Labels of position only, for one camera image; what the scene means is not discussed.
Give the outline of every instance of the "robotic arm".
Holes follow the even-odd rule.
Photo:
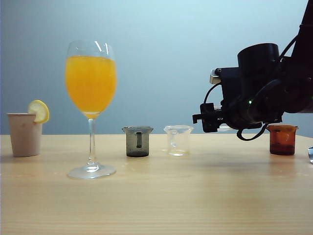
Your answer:
[[[291,57],[285,56],[293,45]],[[238,130],[245,141],[260,136],[270,123],[282,121],[287,113],[313,113],[313,0],[309,0],[299,33],[279,55],[272,43],[257,44],[238,53],[238,67],[211,71],[210,91],[222,86],[221,108],[213,103],[200,105],[201,114],[193,115],[193,123],[202,120],[204,132],[217,132],[222,123]],[[251,139],[242,137],[244,129],[262,127]]]

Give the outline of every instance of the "glass base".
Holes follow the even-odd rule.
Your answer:
[[[183,155],[189,154],[189,151],[176,149],[176,150],[169,151],[168,154],[172,156],[183,156]]]
[[[71,170],[67,175],[73,179],[94,179],[103,176],[109,176],[116,173],[116,170],[111,165],[96,165],[97,167],[86,165],[83,167],[75,168]]]

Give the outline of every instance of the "amber beaker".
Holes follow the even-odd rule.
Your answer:
[[[273,124],[267,126],[269,130],[269,151],[276,155],[293,155],[295,146],[295,132],[297,126]]]

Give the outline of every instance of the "black cable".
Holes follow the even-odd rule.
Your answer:
[[[283,59],[284,55],[287,53],[287,51],[290,49],[290,47],[295,43],[295,41],[297,40],[298,35],[296,35],[291,41],[290,43],[286,46],[286,48],[283,50],[283,52],[280,54],[280,56],[278,57],[278,59],[275,61],[275,64],[273,66],[273,69],[271,71],[271,73],[269,74],[269,80],[271,80],[271,77],[274,75],[277,67],[279,66],[279,62]]]
[[[286,54],[286,52],[289,50],[289,48],[292,46],[292,44],[295,43],[295,41],[297,40],[298,35],[296,35],[291,42],[286,46],[286,48],[283,50],[283,52],[280,54],[280,56],[278,57],[278,62],[281,61],[281,59],[283,58],[283,56]]]
[[[280,54],[280,56],[278,57],[278,59],[275,61],[275,64],[273,66],[272,71],[269,73],[268,75],[268,82],[261,90],[258,91],[258,93],[255,95],[255,97],[252,100],[251,105],[248,107],[248,114],[251,113],[251,110],[253,108],[255,108],[255,105],[258,105],[259,101],[261,99],[263,99],[264,93],[266,93],[266,89],[269,86],[272,86],[273,84],[276,84],[276,82],[273,82],[272,77],[275,75],[275,71],[277,70],[277,67],[279,66],[280,61],[282,60],[282,58],[284,57],[284,55],[287,53],[287,51],[290,49],[290,47],[295,43],[295,41],[297,40],[298,35],[296,35],[291,41],[290,43],[286,46],[286,48],[283,50],[283,52]]]
[[[244,138],[244,137],[242,136],[242,132],[243,132],[244,129],[238,130],[238,132],[237,132],[237,137],[238,137],[239,139],[241,139],[242,141],[251,141],[251,140],[254,140],[254,139],[258,138],[260,135],[262,135],[262,134],[264,133],[264,131],[265,131],[265,129],[266,129],[266,127],[267,127],[268,125],[269,125],[269,123],[265,123],[264,126],[262,127],[262,129],[260,130],[260,132],[259,132],[258,134],[256,134],[254,137],[250,138],[250,139],[246,139],[246,138]]]
[[[205,98],[204,98],[204,104],[206,103],[206,100],[207,100],[207,98],[208,98],[210,92],[211,92],[214,88],[216,88],[218,85],[220,85],[220,84],[222,84],[222,83],[219,82],[219,83],[215,84],[213,87],[211,87],[211,88],[209,89],[209,91],[206,93],[206,96],[205,96]]]

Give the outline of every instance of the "lemon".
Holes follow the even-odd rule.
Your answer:
[[[35,99],[31,101],[28,105],[27,112],[36,115],[34,119],[36,123],[44,123],[49,120],[49,109],[41,100]]]

